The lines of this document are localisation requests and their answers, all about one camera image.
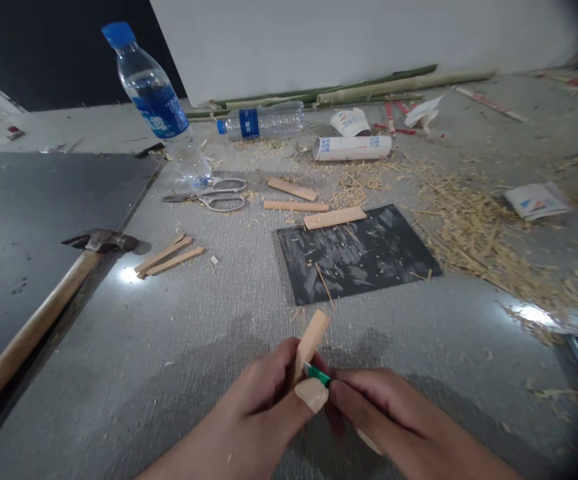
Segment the paper cup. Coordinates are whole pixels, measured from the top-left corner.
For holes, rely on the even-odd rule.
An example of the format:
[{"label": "paper cup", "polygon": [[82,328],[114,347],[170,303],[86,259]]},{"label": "paper cup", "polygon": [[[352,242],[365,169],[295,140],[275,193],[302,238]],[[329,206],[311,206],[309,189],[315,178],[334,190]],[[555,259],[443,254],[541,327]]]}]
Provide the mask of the paper cup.
[{"label": "paper cup", "polygon": [[337,112],[331,117],[331,126],[343,137],[368,137],[371,135],[371,128],[364,112],[357,107],[353,110]]},{"label": "paper cup", "polygon": [[391,151],[391,137],[323,137],[313,144],[316,161],[378,160]]}]

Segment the black sandpaper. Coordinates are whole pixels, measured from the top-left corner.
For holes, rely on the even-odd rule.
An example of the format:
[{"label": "black sandpaper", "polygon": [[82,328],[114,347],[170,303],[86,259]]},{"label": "black sandpaper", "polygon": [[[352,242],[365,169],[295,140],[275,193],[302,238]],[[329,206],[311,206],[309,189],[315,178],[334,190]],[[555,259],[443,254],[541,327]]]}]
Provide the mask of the black sandpaper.
[{"label": "black sandpaper", "polygon": [[329,299],[316,263],[334,299],[420,280],[412,273],[442,275],[394,205],[368,210],[364,220],[316,230],[279,229],[277,236],[296,305]]}]

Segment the crushed paper cup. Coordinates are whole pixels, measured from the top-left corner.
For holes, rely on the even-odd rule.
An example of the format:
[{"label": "crushed paper cup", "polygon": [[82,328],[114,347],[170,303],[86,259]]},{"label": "crushed paper cup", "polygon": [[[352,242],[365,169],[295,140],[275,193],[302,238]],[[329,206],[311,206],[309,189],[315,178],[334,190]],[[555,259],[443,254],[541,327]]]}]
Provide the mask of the crushed paper cup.
[{"label": "crushed paper cup", "polygon": [[504,194],[523,220],[533,221],[571,210],[564,194],[553,182],[531,183]]},{"label": "crushed paper cup", "polygon": [[367,118],[359,108],[337,112],[331,117],[331,126],[343,137],[368,137],[371,135]]},{"label": "crushed paper cup", "polygon": [[391,152],[391,137],[323,137],[313,144],[313,159],[316,161],[335,160],[377,160]]},{"label": "crushed paper cup", "polygon": [[444,95],[440,95],[438,98],[426,101],[424,103],[420,103],[416,108],[411,110],[407,118],[404,120],[404,124],[408,128],[413,128],[418,123],[424,129],[427,130],[428,124],[430,124],[431,120],[437,117],[437,114],[440,113],[438,107],[440,106],[440,100],[442,100]]}]

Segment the water bottle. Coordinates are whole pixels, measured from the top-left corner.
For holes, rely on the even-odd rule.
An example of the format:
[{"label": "water bottle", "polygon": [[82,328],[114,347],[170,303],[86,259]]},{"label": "water bottle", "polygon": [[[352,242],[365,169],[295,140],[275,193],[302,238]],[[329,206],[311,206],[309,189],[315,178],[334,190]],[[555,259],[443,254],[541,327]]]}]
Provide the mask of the water bottle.
[{"label": "water bottle", "polygon": [[102,28],[102,33],[117,53],[117,72],[124,90],[176,162],[179,174],[171,189],[205,188],[211,180],[211,167],[193,136],[167,74],[138,46],[128,23],[110,23]]},{"label": "water bottle", "polygon": [[220,135],[231,140],[288,136],[302,131],[304,103],[288,101],[272,107],[236,110],[217,121]]}]

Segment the blue bottle cap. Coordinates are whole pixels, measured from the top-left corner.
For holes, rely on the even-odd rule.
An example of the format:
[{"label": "blue bottle cap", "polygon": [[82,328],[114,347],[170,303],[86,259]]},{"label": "blue bottle cap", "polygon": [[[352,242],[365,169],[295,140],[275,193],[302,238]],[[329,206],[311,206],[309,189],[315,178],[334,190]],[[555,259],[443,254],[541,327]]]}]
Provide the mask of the blue bottle cap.
[{"label": "blue bottle cap", "polygon": [[126,22],[114,22],[102,27],[102,33],[113,48],[122,48],[135,41],[133,30]]}]

